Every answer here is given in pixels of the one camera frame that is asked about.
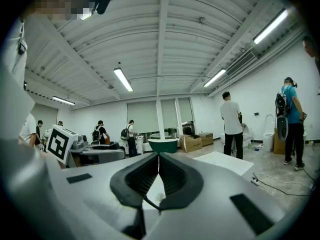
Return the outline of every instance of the white cylinder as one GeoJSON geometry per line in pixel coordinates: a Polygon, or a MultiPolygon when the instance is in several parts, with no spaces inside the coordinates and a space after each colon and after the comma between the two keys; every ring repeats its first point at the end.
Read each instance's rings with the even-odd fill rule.
{"type": "Polygon", "coordinates": [[[275,132],[267,131],[263,134],[263,148],[265,152],[271,152],[274,149],[275,132]]]}

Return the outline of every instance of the concrete floor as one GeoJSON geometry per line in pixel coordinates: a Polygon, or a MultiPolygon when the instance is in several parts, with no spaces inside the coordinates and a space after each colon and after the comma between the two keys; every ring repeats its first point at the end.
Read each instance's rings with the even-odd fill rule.
{"type": "MultiPolygon", "coordinates": [[[[193,152],[185,153],[181,149],[177,151],[178,154],[189,158],[196,158],[206,154],[209,154],[213,151],[224,152],[224,144],[221,143],[220,140],[216,140],[213,145],[204,146],[200,150],[196,150],[193,152]]],[[[292,161],[288,165],[284,165],[285,156],[281,154],[273,154],[272,152],[265,152],[260,149],[260,151],[254,151],[248,149],[247,147],[243,148],[243,159],[249,162],[254,163],[254,169],[262,174],[273,176],[279,180],[284,182],[297,182],[305,184],[306,186],[310,186],[313,184],[313,180],[309,178],[309,176],[303,171],[296,171],[294,166],[296,165],[296,161],[293,158],[292,161]]],[[[305,163],[305,170],[312,178],[316,178],[319,173],[315,172],[315,170],[320,168],[320,145],[316,144],[315,148],[309,145],[305,145],[303,157],[303,162],[305,163]]],[[[274,186],[288,194],[296,194],[296,195],[308,195],[310,194],[310,189],[307,187],[294,184],[294,183],[282,183],[278,180],[275,180],[270,177],[266,177],[264,175],[255,174],[259,180],[262,182],[274,186]]],[[[266,191],[268,194],[273,196],[286,211],[290,211],[292,208],[301,204],[308,197],[307,196],[294,196],[294,195],[286,195],[272,187],[264,185],[265,190],[261,186],[257,186],[262,191],[266,191]]]]}

